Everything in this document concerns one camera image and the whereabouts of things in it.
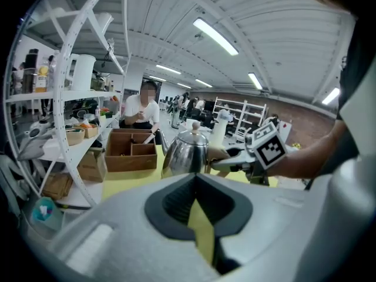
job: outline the ceiling light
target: ceiling light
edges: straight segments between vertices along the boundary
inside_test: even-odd
[[[207,86],[207,87],[210,87],[210,88],[212,88],[213,86],[210,86],[208,83],[206,83],[206,82],[203,82],[202,80],[200,80],[200,79],[196,79],[196,82],[200,82],[200,83],[202,83],[203,85],[205,85],[205,86]]]
[[[234,48],[234,46],[231,45],[230,42],[223,37],[223,35],[217,32],[204,20],[199,18],[193,22],[193,25],[201,29],[204,33],[206,33],[209,37],[211,37],[214,41],[221,45],[230,55],[239,54],[239,52]]]
[[[263,87],[261,86],[259,80],[257,79],[257,77],[254,73],[248,73],[248,76],[252,80],[252,82],[254,83],[254,86],[256,87],[257,90],[263,89]]]
[[[188,87],[186,85],[183,85],[182,83],[178,83],[179,86],[182,86],[182,87],[185,87],[185,88],[188,88],[188,89],[191,89],[191,87]]]
[[[336,98],[340,94],[339,88],[334,88],[333,91],[323,100],[324,105],[328,105],[332,102],[334,98]]]
[[[161,65],[156,65],[157,68],[160,68],[160,69],[164,69],[164,70],[168,70],[168,71],[171,71],[171,72],[174,72],[176,74],[182,74],[181,72],[179,71],[176,71],[176,70],[173,70],[173,69],[170,69],[170,68],[167,68],[167,67],[164,67],[164,66],[161,66]]]
[[[152,75],[150,75],[149,77],[150,77],[150,78],[153,78],[153,79],[156,79],[156,80],[160,80],[161,82],[165,82],[165,81],[166,81],[166,80],[163,79],[163,78],[157,78],[157,77],[152,76]]]

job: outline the kettle handle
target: kettle handle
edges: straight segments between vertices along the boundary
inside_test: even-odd
[[[79,54],[75,54],[75,53],[70,54],[68,65],[66,67],[66,72],[65,72],[65,79],[69,80],[70,82],[73,82],[73,75],[74,75],[74,72],[73,72],[73,75],[70,75],[70,71],[71,71],[70,68],[72,66],[72,62],[77,61],[79,57],[80,57]]]

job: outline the brown wall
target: brown wall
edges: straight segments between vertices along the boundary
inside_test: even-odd
[[[268,114],[278,114],[279,118],[293,125],[286,143],[300,143],[302,147],[307,147],[315,143],[318,139],[328,134],[331,130],[334,119],[320,114],[313,110],[291,105],[274,99],[258,98],[253,96],[239,95],[233,93],[210,93],[191,92],[190,96],[198,96],[200,99],[213,100],[218,98],[242,102],[245,99],[248,103],[255,105],[266,105],[269,107]]]

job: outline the white shelf rack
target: white shelf rack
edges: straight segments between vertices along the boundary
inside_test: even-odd
[[[22,26],[18,29],[18,33],[16,34],[15,40],[12,44],[11,55],[8,58],[9,60],[13,59],[12,54],[15,51],[15,48],[18,44],[19,37],[27,31],[27,34],[33,34],[33,38],[36,41],[40,41],[44,45],[48,45],[46,41],[45,35],[50,33],[51,36],[55,37],[55,43],[61,44],[60,54],[56,60],[56,69],[54,71],[54,85],[53,85],[53,92],[44,92],[44,93],[30,93],[30,94],[20,94],[20,95],[9,95],[10,90],[10,76],[12,64],[10,62],[7,63],[6,72],[5,72],[5,80],[4,80],[4,96],[3,96],[3,104],[4,104],[4,117],[5,117],[5,126],[6,126],[6,133],[9,139],[9,143],[15,158],[17,159],[19,155],[19,147],[17,145],[14,131],[12,128],[12,119],[10,116],[10,109],[11,103],[18,102],[18,101],[25,101],[25,100],[34,100],[34,99],[52,99],[53,100],[53,120],[55,122],[55,138],[49,141],[47,145],[55,145],[56,150],[48,155],[45,155],[41,159],[53,161],[50,167],[53,166],[55,163],[54,160],[57,162],[65,162],[66,170],[72,176],[74,181],[74,185],[72,186],[68,197],[64,198],[60,201],[62,204],[70,205],[73,204],[74,206],[85,206],[85,207],[93,207],[95,206],[102,196],[102,184],[93,184],[83,181],[77,171],[77,165],[80,162],[82,156],[86,153],[87,149],[91,146],[94,140],[98,137],[92,137],[90,139],[85,139],[78,145],[69,146],[66,140],[66,133],[65,133],[65,122],[64,122],[64,104],[66,101],[75,100],[75,99],[84,99],[84,98],[91,98],[91,97],[111,97],[111,96],[120,96],[119,101],[122,101],[122,94],[117,92],[97,92],[97,91],[67,91],[64,90],[64,81],[66,70],[68,67],[69,57],[72,53],[72,49],[75,48],[75,45],[79,46],[80,51],[85,50],[81,47],[81,43],[88,40],[88,33],[86,32],[89,30],[89,36],[93,38],[93,41],[97,41],[98,47],[103,49],[104,52],[108,51],[109,44],[107,40],[100,30],[98,21],[93,13],[93,8],[98,3],[99,0],[87,0],[86,3],[80,10],[73,11],[73,12],[65,12],[62,14],[55,14],[53,13],[51,6],[48,0],[43,0],[44,6],[48,12],[48,17],[43,18],[43,20],[34,22],[27,26],[27,22],[23,22]],[[113,51],[110,51],[109,56],[112,62],[115,65],[117,71],[123,75],[123,86],[124,89],[124,81],[126,77],[127,67],[129,64],[129,59],[131,57],[131,53],[129,52],[129,47],[127,45],[128,38],[127,38],[127,26],[126,26],[126,13],[127,13],[127,5],[126,0],[122,0],[123,2],[123,16],[124,16],[124,37],[126,43],[126,51],[127,51],[127,64],[124,66],[125,68],[121,67],[118,60],[116,59]],[[114,118],[118,117],[119,113],[113,116],[111,119],[107,119],[105,124],[102,125],[99,129],[98,135],[103,133]],[[33,176],[31,175],[27,166],[25,166],[24,162],[17,162],[20,170],[25,178],[25,180],[30,185],[31,189],[36,193],[37,196],[41,196],[39,194],[40,189],[38,190],[38,186],[36,185]]]
[[[235,109],[236,106],[241,106],[241,109]],[[266,112],[267,112],[266,105],[259,106],[259,105],[254,105],[252,103],[248,103],[248,101],[246,100],[244,100],[243,102],[240,102],[240,101],[233,101],[233,100],[227,100],[227,99],[220,99],[218,97],[216,98],[216,103],[214,104],[214,109],[213,109],[213,113],[218,114],[218,111],[216,111],[216,109],[217,110],[225,109],[225,110],[229,110],[232,112],[240,113],[239,117],[234,116],[234,120],[238,120],[236,130],[233,134],[234,137],[236,137],[239,133],[241,133],[241,130],[243,131],[246,130],[245,127],[241,126],[243,123],[250,124],[250,125],[254,124],[254,122],[250,122],[248,118],[244,118],[244,117],[251,116],[251,117],[257,118],[257,122],[258,122],[257,125],[261,126],[261,124],[263,123],[265,119]],[[255,109],[259,111],[260,113],[258,112],[251,113],[250,112],[251,109]]]

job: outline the white pitcher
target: white pitcher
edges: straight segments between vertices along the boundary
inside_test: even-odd
[[[75,70],[73,71],[73,75],[70,75],[70,68],[74,60],[76,60]],[[72,53],[70,55],[65,78],[72,82],[71,90],[90,91],[95,61],[94,56],[87,54],[78,55]]]

